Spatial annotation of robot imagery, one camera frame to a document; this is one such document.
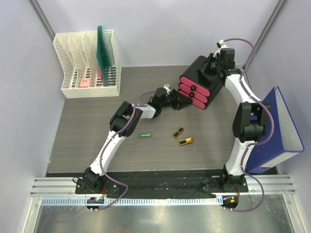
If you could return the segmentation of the black gold lipstick case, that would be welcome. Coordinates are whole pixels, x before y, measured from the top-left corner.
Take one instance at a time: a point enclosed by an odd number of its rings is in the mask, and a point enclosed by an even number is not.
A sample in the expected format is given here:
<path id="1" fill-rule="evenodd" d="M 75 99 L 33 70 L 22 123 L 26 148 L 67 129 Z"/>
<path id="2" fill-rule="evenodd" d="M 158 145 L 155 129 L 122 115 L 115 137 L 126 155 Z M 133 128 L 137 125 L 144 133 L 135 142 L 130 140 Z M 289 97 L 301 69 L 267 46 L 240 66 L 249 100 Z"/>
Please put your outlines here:
<path id="1" fill-rule="evenodd" d="M 181 135 L 181 133 L 182 133 L 184 130 L 185 130 L 185 129 L 184 129 L 183 127 L 180 127 L 180 128 L 172 135 L 173 139 L 177 139 L 177 138 Z"/>

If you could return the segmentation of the pink drawer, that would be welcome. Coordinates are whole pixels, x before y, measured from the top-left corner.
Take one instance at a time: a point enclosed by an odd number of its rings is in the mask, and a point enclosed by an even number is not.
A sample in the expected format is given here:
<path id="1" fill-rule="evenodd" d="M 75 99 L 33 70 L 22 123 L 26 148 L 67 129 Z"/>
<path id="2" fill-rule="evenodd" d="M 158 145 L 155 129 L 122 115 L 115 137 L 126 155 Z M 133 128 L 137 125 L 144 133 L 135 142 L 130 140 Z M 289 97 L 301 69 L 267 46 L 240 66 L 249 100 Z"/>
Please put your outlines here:
<path id="1" fill-rule="evenodd" d="M 189 97 L 191 98 L 195 98 L 197 99 L 198 101 L 202 102 L 202 103 L 207 103 L 207 97 L 200 94 L 199 92 L 197 92 L 196 90 L 191 90 L 190 87 L 184 85 L 184 84 L 180 84 L 179 85 L 179 89 L 181 91 L 183 91 L 184 93 L 188 94 Z"/>
<path id="2" fill-rule="evenodd" d="M 191 98 L 192 99 L 192 104 L 199 107 L 200 109 L 206 109 L 206 105 L 205 103 L 202 103 L 201 101 L 199 101 L 196 98 Z"/>
<path id="3" fill-rule="evenodd" d="M 203 87 L 201 86 L 200 84 L 198 83 L 195 83 L 194 81 L 182 76 L 180 77 L 180 81 L 182 84 L 188 86 L 188 87 L 192 87 L 192 86 L 195 86 L 195 89 L 194 91 L 197 91 L 198 93 L 206 96 L 206 97 L 209 97 L 210 96 L 210 91 L 206 88 L 206 87 Z"/>

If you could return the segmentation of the gold lipstick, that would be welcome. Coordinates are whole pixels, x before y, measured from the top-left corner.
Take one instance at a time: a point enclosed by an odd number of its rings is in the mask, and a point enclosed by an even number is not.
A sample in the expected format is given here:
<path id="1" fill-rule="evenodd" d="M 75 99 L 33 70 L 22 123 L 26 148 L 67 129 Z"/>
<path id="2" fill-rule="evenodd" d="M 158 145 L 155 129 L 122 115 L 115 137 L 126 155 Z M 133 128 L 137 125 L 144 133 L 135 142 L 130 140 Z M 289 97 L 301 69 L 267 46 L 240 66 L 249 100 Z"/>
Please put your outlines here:
<path id="1" fill-rule="evenodd" d="M 185 146 L 185 145 L 189 145 L 189 144 L 192 144 L 192 143 L 193 143 L 193 138 L 192 137 L 180 140 L 178 142 L 179 146 Z"/>

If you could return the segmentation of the black pink drawer organizer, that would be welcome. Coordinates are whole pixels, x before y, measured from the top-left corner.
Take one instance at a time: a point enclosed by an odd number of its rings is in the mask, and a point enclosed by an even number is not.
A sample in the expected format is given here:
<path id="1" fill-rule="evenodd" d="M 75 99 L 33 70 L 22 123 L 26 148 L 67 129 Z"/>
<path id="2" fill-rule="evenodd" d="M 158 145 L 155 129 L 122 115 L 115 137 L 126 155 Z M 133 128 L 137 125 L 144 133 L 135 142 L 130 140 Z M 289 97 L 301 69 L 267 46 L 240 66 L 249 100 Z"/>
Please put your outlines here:
<path id="1" fill-rule="evenodd" d="M 207 57 L 198 56 L 195 61 L 182 73 L 182 76 L 194 81 L 195 83 L 200 84 L 203 87 L 206 87 L 210 91 L 210 96 L 207 97 L 206 107 L 211 103 L 211 101 L 216 97 L 219 91 L 222 89 L 223 85 L 218 79 L 217 75 L 207 75 L 205 73 L 205 64 Z"/>

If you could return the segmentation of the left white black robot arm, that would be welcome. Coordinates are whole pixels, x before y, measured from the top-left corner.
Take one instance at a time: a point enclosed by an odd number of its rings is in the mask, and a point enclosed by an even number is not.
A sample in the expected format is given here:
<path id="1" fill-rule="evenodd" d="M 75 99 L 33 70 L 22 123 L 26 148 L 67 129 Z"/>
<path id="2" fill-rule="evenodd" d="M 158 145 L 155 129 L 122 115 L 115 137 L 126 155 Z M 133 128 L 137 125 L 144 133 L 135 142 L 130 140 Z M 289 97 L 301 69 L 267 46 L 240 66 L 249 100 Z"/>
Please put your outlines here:
<path id="1" fill-rule="evenodd" d="M 132 135 L 139 120 L 154 119 L 160 115 L 165 107 L 180 110 L 192 104 L 192 99 L 181 95 L 177 90 L 169 90 L 168 87 L 160 87 L 146 104 L 131 104 L 124 101 L 109 122 L 109 132 L 96 159 L 86 168 L 80 186 L 90 192 L 100 193 L 105 186 L 105 179 L 125 187 L 128 185 L 114 180 L 107 175 L 107 168 L 120 147 L 121 143 Z"/>

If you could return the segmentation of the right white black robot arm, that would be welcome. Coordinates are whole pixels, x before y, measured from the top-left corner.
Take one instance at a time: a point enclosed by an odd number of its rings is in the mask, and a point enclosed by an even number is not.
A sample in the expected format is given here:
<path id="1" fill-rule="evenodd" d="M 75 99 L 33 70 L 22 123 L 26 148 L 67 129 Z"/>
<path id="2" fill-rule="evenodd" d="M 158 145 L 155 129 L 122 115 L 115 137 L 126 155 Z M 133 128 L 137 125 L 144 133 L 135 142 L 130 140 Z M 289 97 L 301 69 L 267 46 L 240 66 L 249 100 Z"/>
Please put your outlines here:
<path id="1" fill-rule="evenodd" d="M 226 192 L 243 184 L 251 151 L 266 136 L 272 120 L 270 104 L 263 103 L 252 92 L 242 72 L 235 67 L 234 58 L 234 49 L 221 48 L 210 54 L 206 65 L 207 71 L 216 75 L 238 105 L 232 123 L 234 146 L 219 178 L 219 186 Z"/>

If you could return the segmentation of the green lip balm tube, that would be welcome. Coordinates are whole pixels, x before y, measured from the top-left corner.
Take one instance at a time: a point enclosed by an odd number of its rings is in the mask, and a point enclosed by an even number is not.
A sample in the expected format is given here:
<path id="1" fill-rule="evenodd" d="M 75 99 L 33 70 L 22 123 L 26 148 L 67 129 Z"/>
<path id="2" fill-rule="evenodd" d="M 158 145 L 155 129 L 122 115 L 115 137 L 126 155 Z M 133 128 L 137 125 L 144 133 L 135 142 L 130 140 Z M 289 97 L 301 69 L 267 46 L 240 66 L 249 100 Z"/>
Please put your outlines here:
<path id="1" fill-rule="evenodd" d="M 149 138 L 152 137 L 151 133 L 140 133 L 138 134 L 138 138 Z"/>

